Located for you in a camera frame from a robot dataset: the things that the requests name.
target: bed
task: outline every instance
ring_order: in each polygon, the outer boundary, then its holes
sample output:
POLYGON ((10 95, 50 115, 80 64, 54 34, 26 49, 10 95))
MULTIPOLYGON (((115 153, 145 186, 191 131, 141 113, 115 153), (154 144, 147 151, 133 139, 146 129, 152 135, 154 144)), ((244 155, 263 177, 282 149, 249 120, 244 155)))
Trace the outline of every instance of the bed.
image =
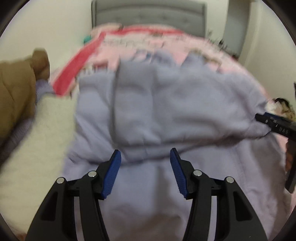
MULTIPOLYGON (((131 34, 126 37, 127 41, 135 38, 132 35, 135 31, 145 32, 146 35, 139 37, 141 41, 142 38, 150 39, 159 34, 162 34, 164 38, 167 36, 166 41, 175 41, 171 36, 177 36, 183 32, 187 33, 188 38, 198 37, 195 45, 199 44, 200 48, 194 51, 202 50, 208 58, 214 59, 215 61, 210 63, 212 68, 220 69, 222 72, 244 73, 250 77, 251 81, 256 82, 235 60, 204 39, 206 14, 206 4, 197 1, 105 0, 92 2, 93 40, 73 56, 70 62, 57 71, 52 78, 56 93, 63 97, 46 97, 42 100, 37 107, 36 123, 32 131, 1 169, 0 209, 5 220, 15 228, 16 233, 27 232, 41 201, 62 173, 63 159, 75 133, 73 114, 78 89, 76 80, 88 70, 93 71, 94 66, 105 68, 106 59, 107 68, 116 69, 120 57, 130 58, 135 54, 130 50, 139 48, 139 46, 129 48, 125 42, 126 46, 123 51, 128 49, 128 52, 114 59, 112 59, 112 51, 108 52, 107 57, 102 56, 101 50, 106 49, 106 45, 114 48, 114 39, 120 37, 118 33, 122 30, 122 25, 126 32, 131 34)), ((194 49, 194 47, 186 49, 186 43, 183 48, 187 53, 194 49)), ((172 53, 175 54, 176 60, 181 56, 180 62, 185 58, 183 52, 174 52, 173 48, 172 53)), ((267 95, 258 83, 257 86, 267 95)))

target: pink blanket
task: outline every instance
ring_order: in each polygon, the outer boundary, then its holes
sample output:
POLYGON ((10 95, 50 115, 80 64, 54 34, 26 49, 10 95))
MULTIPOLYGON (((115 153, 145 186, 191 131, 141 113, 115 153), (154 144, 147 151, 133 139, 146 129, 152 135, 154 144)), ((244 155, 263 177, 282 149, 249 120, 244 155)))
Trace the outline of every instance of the pink blanket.
POLYGON ((149 59, 155 50, 169 52, 176 63, 182 64, 188 53, 194 51, 204 56, 208 65, 221 73, 239 72, 250 76, 258 88, 264 88, 236 60, 204 38, 190 36, 174 28, 131 26, 122 30, 101 28, 51 80, 58 95, 69 95, 76 86, 80 71, 108 68, 116 70, 119 59, 149 59))

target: lavender blanket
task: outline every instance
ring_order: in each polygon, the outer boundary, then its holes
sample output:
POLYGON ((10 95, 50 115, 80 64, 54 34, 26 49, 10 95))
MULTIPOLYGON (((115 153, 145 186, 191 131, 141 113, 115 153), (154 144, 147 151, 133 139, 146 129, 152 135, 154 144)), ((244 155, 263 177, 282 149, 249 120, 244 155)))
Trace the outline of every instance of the lavender blanket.
MULTIPOLYGON (((148 63, 122 61, 80 80, 76 136, 63 175, 82 177, 109 160, 123 163, 102 202, 111 240, 182 240, 191 202, 179 193, 169 162, 176 147, 213 178, 236 179, 272 239, 287 220, 284 154, 254 120, 266 99, 248 77, 212 72, 199 56, 181 67, 161 52, 148 63)), ((215 202, 209 241, 215 235, 215 202)))

